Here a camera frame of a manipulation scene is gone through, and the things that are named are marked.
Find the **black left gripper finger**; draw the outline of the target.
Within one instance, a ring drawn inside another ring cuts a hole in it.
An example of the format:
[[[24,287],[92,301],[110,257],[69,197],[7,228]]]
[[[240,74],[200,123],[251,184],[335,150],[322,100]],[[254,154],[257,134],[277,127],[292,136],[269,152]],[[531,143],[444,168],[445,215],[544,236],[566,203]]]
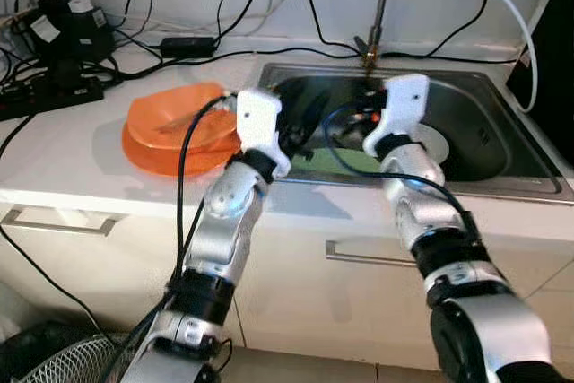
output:
[[[328,101],[328,93],[300,93],[296,96],[296,105],[299,110],[298,119],[296,119],[296,145],[300,148],[315,133],[319,122],[323,119]]]

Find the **orange bowl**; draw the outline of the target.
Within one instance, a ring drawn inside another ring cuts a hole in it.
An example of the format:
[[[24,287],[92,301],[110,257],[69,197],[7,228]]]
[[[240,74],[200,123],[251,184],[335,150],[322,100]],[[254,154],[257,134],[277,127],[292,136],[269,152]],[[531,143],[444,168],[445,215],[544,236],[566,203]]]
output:
[[[196,113],[222,95],[220,84],[204,81],[135,99],[127,112],[127,135],[146,148],[180,149]],[[235,129],[234,114],[227,109],[209,109],[190,137],[189,148],[204,148],[233,135]]]

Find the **white plate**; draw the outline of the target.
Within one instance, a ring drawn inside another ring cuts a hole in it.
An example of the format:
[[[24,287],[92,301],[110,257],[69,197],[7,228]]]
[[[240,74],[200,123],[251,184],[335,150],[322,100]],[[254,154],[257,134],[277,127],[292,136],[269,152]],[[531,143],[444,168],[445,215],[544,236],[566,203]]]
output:
[[[422,143],[426,153],[430,156],[436,164],[442,165],[447,160],[450,154],[450,144],[447,138],[439,132],[435,127],[430,125],[420,124],[413,132],[413,140]]]

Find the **stainless steel sink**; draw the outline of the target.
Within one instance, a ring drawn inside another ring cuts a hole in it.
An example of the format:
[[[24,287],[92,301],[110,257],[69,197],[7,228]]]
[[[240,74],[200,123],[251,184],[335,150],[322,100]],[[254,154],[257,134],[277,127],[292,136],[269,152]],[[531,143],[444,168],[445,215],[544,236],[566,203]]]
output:
[[[377,89],[403,70],[384,68],[373,73]],[[561,171],[506,103],[487,75],[477,72],[425,70],[430,78],[423,124],[439,130],[450,144],[441,165],[451,193],[468,197],[491,197],[524,202],[570,205],[573,190]],[[355,66],[270,63],[256,75],[258,87],[270,89],[284,100],[300,93],[328,93],[324,119],[331,120],[329,133],[336,148],[361,150],[369,130],[352,130],[352,112],[341,109],[361,96],[362,70]],[[300,154],[326,148],[320,122]],[[377,179],[333,173],[307,173],[288,178],[311,185],[380,187]]]

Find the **orange plate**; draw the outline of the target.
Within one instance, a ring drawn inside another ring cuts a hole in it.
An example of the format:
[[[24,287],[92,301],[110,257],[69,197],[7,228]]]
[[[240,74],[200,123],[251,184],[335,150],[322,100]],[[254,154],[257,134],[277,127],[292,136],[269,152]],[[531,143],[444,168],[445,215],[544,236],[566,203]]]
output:
[[[120,129],[120,144],[127,160],[137,169],[159,177],[175,178],[178,175],[178,148],[148,148],[136,141],[126,126]],[[185,160],[185,177],[197,177],[207,171],[220,169],[239,149],[240,141],[234,132],[219,137],[213,143],[190,148]]]

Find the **large black appliance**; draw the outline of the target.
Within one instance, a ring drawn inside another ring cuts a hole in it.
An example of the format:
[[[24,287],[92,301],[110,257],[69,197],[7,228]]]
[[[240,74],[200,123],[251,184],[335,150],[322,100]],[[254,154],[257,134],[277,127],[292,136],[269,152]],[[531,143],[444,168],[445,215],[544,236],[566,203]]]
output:
[[[530,22],[540,63],[522,55],[506,83],[517,100],[528,101],[530,72],[538,72],[538,95],[528,116],[569,166],[574,151],[573,10],[574,0],[543,0]]]

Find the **black labelled charger box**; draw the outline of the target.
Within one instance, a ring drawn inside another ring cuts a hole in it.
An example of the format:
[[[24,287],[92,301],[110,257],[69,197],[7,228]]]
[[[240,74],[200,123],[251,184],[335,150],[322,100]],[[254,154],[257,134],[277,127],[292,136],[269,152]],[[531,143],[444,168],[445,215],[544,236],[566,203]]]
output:
[[[24,21],[40,58],[102,62],[114,50],[112,27],[91,0],[41,0]]]

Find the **black power strip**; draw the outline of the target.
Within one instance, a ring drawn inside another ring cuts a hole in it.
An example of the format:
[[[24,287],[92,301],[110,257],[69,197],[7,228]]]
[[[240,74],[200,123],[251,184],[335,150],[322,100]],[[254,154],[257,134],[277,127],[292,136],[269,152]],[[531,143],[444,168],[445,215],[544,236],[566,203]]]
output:
[[[97,78],[82,78],[73,89],[62,88],[48,78],[33,78],[0,87],[0,121],[102,99],[103,85]]]

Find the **black bag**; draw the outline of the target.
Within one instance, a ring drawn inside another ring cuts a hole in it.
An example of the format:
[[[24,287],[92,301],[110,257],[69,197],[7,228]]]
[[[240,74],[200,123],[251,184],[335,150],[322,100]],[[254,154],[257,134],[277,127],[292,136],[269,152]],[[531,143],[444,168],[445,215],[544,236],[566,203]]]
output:
[[[88,326],[49,320],[0,343],[0,383],[20,379],[46,359],[94,334]]]

